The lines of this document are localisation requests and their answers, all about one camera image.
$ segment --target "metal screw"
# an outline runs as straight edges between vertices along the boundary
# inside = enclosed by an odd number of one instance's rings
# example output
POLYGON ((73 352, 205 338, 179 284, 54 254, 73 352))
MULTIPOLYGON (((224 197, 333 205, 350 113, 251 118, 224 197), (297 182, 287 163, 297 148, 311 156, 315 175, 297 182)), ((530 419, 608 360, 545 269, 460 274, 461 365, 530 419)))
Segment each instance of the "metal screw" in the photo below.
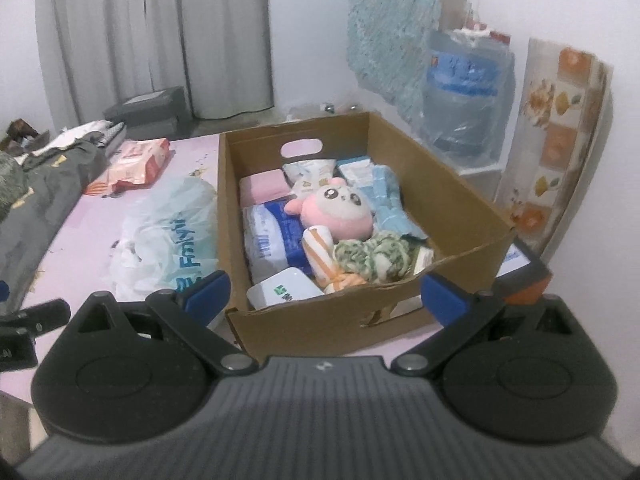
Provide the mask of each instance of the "metal screw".
POLYGON ((220 364, 227 370, 238 372, 250 368, 254 364, 254 360, 247 354, 229 354, 220 359, 220 364))
POLYGON ((420 354, 405 354, 396 360, 396 364, 407 372, 419 372, 429 365, 429 361, 420 354))

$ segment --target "white plastic bag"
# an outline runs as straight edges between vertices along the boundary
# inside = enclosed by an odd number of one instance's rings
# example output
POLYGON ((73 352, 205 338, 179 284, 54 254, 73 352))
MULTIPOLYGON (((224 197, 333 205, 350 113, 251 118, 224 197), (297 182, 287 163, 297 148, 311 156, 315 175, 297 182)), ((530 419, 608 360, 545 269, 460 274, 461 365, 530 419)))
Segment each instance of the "white plastic bag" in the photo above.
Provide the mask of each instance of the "white plastic bag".
POLYGON ((216 270, 216 191, 187 176, 158 183, 122 224, 110 263, 118 301, 184 290, 216 270))
POLYGON ((489 30, 428 37, 418 136, 457 170, 498 162, 513 105, 513 53, 489 30))

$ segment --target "plastic wrap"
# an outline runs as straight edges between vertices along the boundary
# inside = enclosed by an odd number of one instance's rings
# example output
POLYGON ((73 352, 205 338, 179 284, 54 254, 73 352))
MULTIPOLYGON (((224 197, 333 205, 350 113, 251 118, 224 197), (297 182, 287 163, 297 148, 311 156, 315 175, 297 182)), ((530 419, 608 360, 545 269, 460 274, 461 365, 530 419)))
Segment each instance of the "plastic wrap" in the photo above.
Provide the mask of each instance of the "plastic wrap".
POLYGON ((513 105, 513 54, 488 31, 431 31, 418 135, 457 168, 500 157, 513 105))

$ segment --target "white curtain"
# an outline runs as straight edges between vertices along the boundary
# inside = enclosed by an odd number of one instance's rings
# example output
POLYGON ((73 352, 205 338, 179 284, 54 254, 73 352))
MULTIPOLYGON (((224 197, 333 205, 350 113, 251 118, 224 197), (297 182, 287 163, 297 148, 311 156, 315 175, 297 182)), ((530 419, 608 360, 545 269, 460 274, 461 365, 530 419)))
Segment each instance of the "white curtain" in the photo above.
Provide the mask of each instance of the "white curtain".
POLYGON ((53 0, 81 122, 132 96, 183 86, 194 115, 273 105, 267 0, 53 0))

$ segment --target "gray box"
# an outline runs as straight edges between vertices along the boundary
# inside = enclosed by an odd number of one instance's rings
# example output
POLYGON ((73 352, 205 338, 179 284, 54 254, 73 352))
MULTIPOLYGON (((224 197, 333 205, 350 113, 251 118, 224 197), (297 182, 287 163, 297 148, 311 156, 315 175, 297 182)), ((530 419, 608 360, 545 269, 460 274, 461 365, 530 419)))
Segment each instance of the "gray box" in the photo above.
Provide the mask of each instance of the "gray box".
POLYGON ((181 86, 143 94, 107 108, 104 118, 112 123, 124 122, 129 139, 169 140, 188 137, 193 117, 187 109, 181 86))

